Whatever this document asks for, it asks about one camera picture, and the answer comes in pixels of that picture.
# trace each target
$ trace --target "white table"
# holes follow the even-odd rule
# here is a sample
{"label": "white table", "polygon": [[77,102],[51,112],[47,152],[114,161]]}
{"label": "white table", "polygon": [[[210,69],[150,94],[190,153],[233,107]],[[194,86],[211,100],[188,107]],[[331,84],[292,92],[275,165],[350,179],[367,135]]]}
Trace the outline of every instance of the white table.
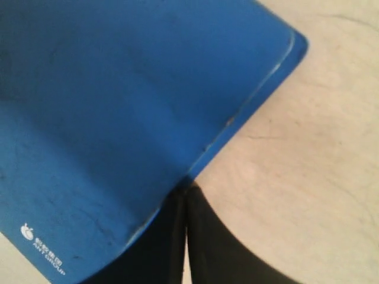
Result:
{"label": "white table", "polygon": [[[261,2],[310,52],[198,183],[243,244],[287,275],[378,284],[379,1]],[[0,283],[47,281],[0,237]]]}

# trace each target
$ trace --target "blue notebook cover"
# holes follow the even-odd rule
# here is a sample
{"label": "blue notebook cover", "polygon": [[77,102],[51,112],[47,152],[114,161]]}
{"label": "blue notebook cover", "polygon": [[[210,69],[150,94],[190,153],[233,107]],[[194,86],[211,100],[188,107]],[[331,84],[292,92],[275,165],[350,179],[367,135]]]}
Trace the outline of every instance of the blue notebook cover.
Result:
{"label": "blue notebook cover", "polygon": [[307,48],[248,0],[2,0],[0,31],[0,231],[53,283],[130,247]]}

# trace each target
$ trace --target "table surface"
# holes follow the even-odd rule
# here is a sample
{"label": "table surface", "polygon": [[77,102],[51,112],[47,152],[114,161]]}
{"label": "table surface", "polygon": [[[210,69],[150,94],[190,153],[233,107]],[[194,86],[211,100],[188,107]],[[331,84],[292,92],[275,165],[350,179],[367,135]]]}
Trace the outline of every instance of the table surface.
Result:
{"label": "table surface", "polygon": [[[198,183],[241,242],[287,275],[377,284],[379,1],[261,2],[308,37],[309,54]],[[1,235],[0,283],[47,283]]]}

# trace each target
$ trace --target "blue notebook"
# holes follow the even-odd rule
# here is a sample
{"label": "blue notebook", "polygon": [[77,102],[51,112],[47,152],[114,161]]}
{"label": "blue notebook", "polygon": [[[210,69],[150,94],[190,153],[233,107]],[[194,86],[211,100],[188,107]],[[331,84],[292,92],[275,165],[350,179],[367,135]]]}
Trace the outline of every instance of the blue notebook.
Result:
{"label": "blue notebook", "polygon": [[53,283],[127,250],[307,48],[248,0],[2,0],[0,31],[0,231]]}

